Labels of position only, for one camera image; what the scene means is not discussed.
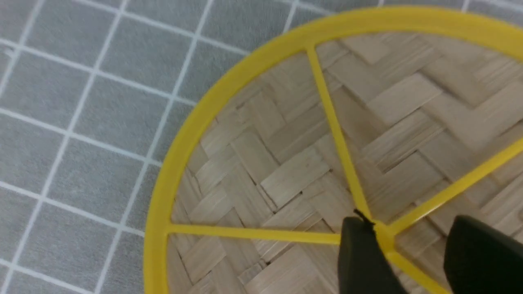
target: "black plastic part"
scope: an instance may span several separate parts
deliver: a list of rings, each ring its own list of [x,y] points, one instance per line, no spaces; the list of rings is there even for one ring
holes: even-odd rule
[[[455,294],[523,293],[523,245],[468,216],[457,216],[444,269]]]
[[[369,221],[343,220],[338,255],[340,294],[406,294],[380,250]]]

